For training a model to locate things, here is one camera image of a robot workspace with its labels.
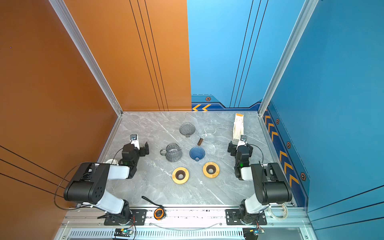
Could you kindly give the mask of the grey glass dripper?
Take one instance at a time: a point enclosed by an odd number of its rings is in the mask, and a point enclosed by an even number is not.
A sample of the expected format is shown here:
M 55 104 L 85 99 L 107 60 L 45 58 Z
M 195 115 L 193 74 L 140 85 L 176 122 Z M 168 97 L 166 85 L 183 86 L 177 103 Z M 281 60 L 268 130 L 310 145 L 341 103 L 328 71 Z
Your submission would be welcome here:
M 180 126 L 179 132 L 186 138 L 189 138 L 196 131 L 196 127 L 191 123 L 184 123 Z

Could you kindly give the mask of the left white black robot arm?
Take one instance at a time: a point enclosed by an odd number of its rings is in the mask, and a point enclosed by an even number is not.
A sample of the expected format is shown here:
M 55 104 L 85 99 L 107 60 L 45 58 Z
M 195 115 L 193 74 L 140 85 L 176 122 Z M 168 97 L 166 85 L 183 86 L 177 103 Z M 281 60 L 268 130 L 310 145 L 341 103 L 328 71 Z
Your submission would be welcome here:
M 108 180 L 133 178 L 140 157 L 149 153 L 148 143 L 140 147 L 131 141 L 123 146 L 122 159 L 118 165 L 91 162 L 80 164 L 64 191 L 64 199 L 102 210 L 105 214 L 98 218 L 105 219 L 106 224 L 134 224 L 134 214 L 130 210 L 129 202 L 108 192 L 106 185 Z

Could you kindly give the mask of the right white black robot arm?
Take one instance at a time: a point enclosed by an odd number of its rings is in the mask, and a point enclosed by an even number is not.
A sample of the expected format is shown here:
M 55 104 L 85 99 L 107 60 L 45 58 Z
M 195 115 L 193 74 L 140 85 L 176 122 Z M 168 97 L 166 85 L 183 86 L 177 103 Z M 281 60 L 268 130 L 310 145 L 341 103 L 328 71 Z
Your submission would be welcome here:
M 264 211 L 272 204 L 282 205 L 293 198 L 291 187 L 279 163 L 262 162 L 251 164 L 253 146 L 247 142 L 228 145 L 228 153 L 235 158 L 234 173 L 240 181 L 251 181 L 254 194 L 242 200 L 237 216 L 244 224 L 258 222 Z

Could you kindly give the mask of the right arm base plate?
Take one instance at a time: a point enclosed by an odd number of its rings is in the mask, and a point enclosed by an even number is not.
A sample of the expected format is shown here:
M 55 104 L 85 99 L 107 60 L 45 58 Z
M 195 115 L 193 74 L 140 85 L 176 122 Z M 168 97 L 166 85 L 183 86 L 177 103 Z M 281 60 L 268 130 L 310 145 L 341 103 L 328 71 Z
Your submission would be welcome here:
M 245 221 L 241 220 L 240 210 L 238 209 L 226 209 L 225 214 L 226 214 L 226 224 L 228 226 L 235 226 L 235 225 L 266 226 L 268 224 L 265 213 L 256 214 L 255 218 L 253 218 L 251 223 L 246 223 Z

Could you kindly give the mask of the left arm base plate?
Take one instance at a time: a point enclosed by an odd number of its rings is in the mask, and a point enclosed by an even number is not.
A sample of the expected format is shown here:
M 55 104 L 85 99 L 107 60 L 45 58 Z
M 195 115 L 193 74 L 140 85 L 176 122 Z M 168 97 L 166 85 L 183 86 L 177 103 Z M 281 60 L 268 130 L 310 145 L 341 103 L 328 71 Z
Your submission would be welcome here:
M 147 210 L 145 209 L 133 209 L 131 210 L 131 218 L 130 220 L 125 220 L 118 218 L 116 216 L 105 218 L 104 225 L 105 226 L 131 226 L 135 224 L 135 226 L 144 226 L 147 217 Z

